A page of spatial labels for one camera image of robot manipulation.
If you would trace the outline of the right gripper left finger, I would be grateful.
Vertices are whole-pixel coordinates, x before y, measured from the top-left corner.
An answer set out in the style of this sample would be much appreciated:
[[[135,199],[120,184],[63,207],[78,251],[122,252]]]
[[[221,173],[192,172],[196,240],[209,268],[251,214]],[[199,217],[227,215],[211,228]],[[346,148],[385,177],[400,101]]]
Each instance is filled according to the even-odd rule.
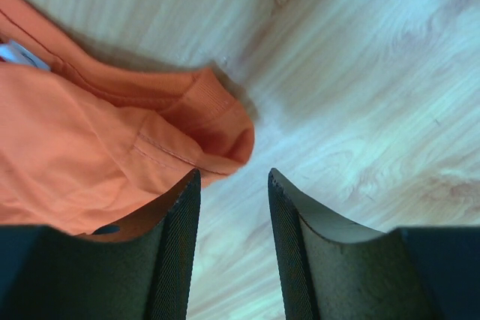
[[[90,235],[1,228],[3,319],[184,319],[200,173]]]

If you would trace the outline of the orange t shirt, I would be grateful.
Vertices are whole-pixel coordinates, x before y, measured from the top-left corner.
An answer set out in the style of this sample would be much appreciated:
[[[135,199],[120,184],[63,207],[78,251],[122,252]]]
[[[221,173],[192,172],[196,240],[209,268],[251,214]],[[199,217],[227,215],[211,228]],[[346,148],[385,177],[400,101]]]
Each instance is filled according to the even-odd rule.
[[[1,0],[1,223],[91,233],[198,169],[234,174],[254,124],[209,69],[92,58],[25,0]]]

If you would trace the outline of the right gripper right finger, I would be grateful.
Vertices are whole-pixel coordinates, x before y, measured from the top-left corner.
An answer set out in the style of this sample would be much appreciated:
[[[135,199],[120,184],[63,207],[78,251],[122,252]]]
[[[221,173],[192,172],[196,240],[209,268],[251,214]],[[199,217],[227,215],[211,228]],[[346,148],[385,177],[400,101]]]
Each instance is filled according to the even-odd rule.
[[[268,202],[288,319],[477,319],[479,228],[360,225],[278,170]]]

